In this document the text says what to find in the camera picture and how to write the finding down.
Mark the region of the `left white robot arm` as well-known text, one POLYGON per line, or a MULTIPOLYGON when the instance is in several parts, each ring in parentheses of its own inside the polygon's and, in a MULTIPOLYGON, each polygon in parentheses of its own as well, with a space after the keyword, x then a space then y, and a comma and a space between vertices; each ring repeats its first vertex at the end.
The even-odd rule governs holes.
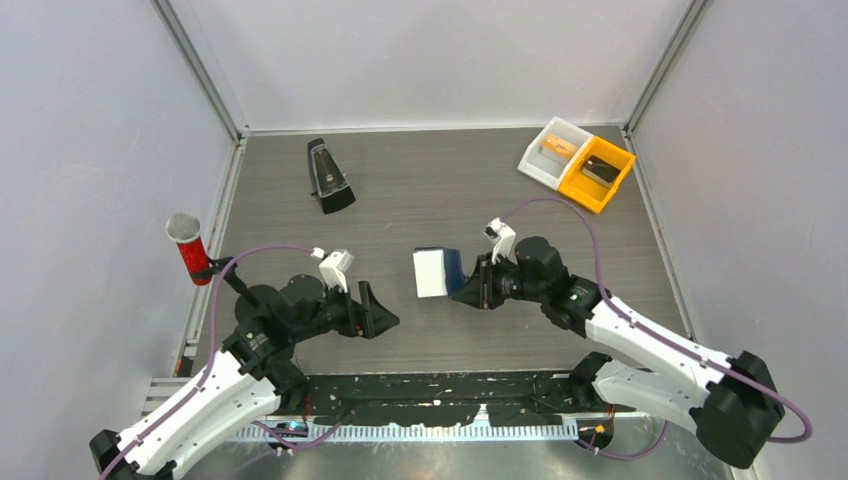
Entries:
POLYGON ((360 297, 297 275, 276 289, 256 285, 236 302, 237 326, 207 365, 156 410, 89 442, 104 479, 180 479, 230 435, 277 410, 298 412, 310 392, 296 346, 330 332, 375 338, 400 322, 358 284, 360 297))

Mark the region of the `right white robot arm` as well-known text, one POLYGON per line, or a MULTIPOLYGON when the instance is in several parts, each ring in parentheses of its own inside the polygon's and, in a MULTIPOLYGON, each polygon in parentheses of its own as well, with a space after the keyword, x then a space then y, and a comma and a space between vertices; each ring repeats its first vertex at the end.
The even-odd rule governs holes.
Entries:
POLYGON ((724 463, 752 466, 785 415, 764 392, 775 387, 764 360, 748 351, 733 357, 655 324, 597 283, 570 273, 543 237, 521 240, 515 256, 480 255, 467 275, 460 253, 445 250, 449 298, 478 310, 494 310, 507 300, 538 304, 553 325, 643 367, 588 355, 576 368, 583 375, 570 385, 577 406, 591 411, 606 402, 650 413, 693 433, 724 463))

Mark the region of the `blue leather card holder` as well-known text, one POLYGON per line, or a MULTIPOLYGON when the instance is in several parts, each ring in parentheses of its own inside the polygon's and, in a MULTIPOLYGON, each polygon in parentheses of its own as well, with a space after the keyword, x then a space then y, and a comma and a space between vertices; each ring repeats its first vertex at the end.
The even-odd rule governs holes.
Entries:
POLYGON ((412 259, 418 298, 451 296, 467 281, 458 249, 416 248, 412 259))

